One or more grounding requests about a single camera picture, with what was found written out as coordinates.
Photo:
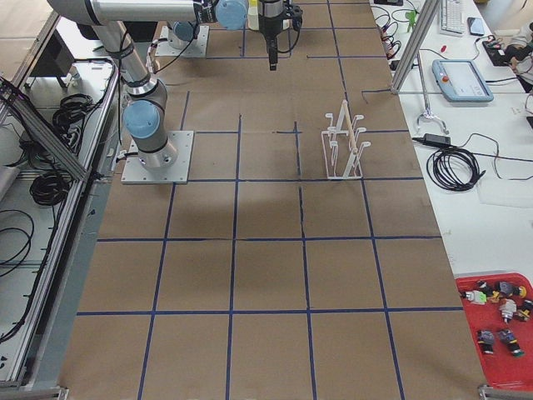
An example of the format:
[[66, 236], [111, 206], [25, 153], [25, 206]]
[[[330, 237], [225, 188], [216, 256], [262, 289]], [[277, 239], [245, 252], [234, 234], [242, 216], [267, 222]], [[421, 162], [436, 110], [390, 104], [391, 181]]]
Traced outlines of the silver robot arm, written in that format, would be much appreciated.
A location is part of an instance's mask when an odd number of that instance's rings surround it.
[[147, 69], [125, 22], [214, 23], [213, 1], [51, 1], [61, 16], [92, 27], [106, 52], [118, 65], [131, 102], [122, 123], [137, 145], [145, 168], [166, 168], [178, 156], [164, 127], [167, 90]]
[[[249, 16], [248, 1], [194, 1], [194, 16], [167, 23], [168, 40], [193, 43], [199, 38], [200, 26], [220, 23], [226, 30], [245, 27]], [[278, 48], [277, 36], [283, 31], [285, 21], [290, 21], [297, 32], [295, 42], [288, 50]], [[257, 26], [266, 42], [269, 68], [276, 71], [278, 55], [289, 53], [299, 40], [303, 24], [303, 10], [292, 1], [257, 1]]]

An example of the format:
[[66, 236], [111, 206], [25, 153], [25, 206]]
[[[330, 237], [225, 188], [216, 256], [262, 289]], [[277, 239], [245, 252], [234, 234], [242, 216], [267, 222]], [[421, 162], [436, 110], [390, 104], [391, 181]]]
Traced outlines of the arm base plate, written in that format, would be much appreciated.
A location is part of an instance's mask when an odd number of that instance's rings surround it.
[[167, 145], [159, 152], [139, 152], [131, 140], [128, 157], [122, 170], [124, 184], [187, 184], [193, 148], [193, 131], [169, 131]]
[[181, 40], [168, 26], [163, 26], [155, 55], [157, 57], [176, 57], [182, 52], [182, 58], [205, 58], [208, 35], [209, 27], [201, 25], [197, 38], [188, 45], [188, 41]]

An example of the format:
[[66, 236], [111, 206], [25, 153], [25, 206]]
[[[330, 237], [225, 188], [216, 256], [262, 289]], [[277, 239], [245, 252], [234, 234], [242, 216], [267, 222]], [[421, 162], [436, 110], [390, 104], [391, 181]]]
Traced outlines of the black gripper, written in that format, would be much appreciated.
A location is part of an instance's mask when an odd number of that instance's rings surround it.
[[302, 9], [292, 1], [259, 0], [257, 2], [259, 32], [266, 39], [269, 68], [276, 71], [278, 64], [277, 35], [283, 30], [283, 22], [302, 22]]

